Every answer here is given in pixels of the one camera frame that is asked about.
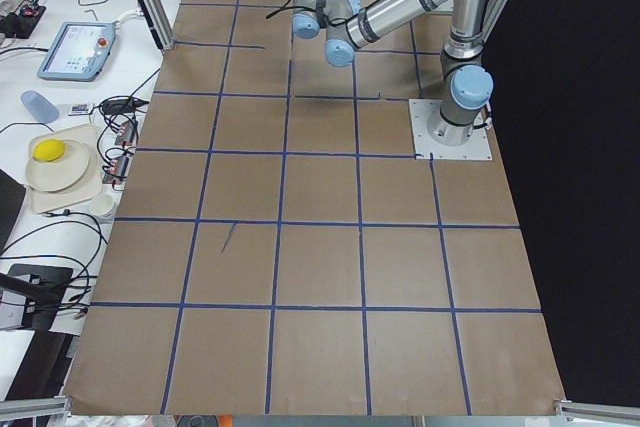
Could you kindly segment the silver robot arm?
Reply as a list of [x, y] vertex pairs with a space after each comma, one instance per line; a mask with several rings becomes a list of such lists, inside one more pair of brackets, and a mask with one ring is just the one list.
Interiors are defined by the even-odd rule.
[[347, 67], [358, 50], [379, 42], [388, 34], [437, 11], [453, 6], [449, 33], [440, 61], [446, 88], [439, 113], [430, 122], [433, 138], [460, 145], [470, 136], [487, 97], [473, 99], [462, 89], [467, 70], [482, 62], [484, 44], [507, 0], [290, 0], [292, 33], [301, 39], [325, 35], [324, 54], [334, 67]]

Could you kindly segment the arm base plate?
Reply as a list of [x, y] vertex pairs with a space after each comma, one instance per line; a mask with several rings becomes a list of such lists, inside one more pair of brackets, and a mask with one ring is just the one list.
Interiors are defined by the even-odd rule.
[[414, 157], [423, 160], [492, 161], [486, 122], [478, 112], [466, 126], [454, 126], [441, 116], [441, 101], [410, 99]]

